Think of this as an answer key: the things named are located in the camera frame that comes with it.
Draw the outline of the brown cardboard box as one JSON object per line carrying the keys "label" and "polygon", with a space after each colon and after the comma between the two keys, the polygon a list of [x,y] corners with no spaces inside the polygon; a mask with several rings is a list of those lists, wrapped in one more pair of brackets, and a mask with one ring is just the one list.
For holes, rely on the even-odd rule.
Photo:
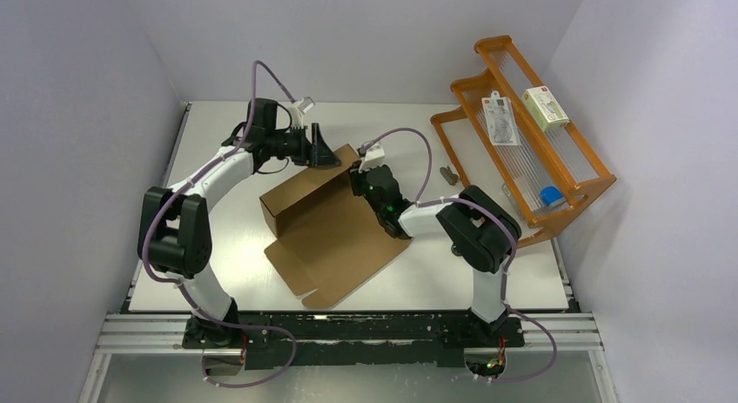
{"label": "brown cardboard box", "polygon": [[410,245],[390,237],[369,204],[352,193],[348,144],[333,168],[305,168],[260,196],[276,239],[265,256],[303,307],[336,306]]}

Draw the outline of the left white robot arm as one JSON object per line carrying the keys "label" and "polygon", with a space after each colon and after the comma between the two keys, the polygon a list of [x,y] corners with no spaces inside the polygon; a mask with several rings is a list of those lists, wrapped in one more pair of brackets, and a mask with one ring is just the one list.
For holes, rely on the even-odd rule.
{"label": "left white robot arm", "polygon": [[252,100],[246,120],[205,165],[168,188],[152,187],[144,194],[138,241],[143,268],[151,279],[172,284],[183,294],[194,319],[217,346],[236,343],[241,323],[235,300],[210,266],[210,211],[272,158],[309,168],[340,164],[319,124],[304,124],[314,105],[309,97],[286,107],[268,98]]}

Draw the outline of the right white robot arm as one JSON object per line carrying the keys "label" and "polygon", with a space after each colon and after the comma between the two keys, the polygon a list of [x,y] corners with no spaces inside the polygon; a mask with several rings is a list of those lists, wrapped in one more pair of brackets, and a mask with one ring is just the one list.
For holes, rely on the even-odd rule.
{"label": "right white robot arm", "polygon": [[516,219],[476,185],[449,198],[412,203],[400,193],[388,166],[361,171],[359,165],[357,161],[349,169],[352,193],[367,201],[389,236],[445,234],[453,254],[473,268],[470,311],[476,317],[469,332],[477,344],[491,345],[503,333],[510,310],[507,273],[522,234]]}

